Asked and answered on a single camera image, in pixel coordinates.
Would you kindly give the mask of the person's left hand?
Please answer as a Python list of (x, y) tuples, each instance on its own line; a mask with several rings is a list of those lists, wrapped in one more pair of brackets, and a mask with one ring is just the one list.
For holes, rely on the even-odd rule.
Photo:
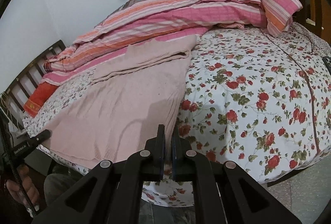
[[(29, 176), (29, 168), (24, 165), (20, 166), (17, 171), (22, 181), (22, 187), (26, 191), (26, 194), (32, 202), (33, 206), (35, 206), (36, 204), (38, 204), (39, 192)], [(15, 201), (19, 202), (20, 204), (23, 204), (26, 207), (29, 205), (18, 183), (12, 180), (7, 180), (6, 187)]]

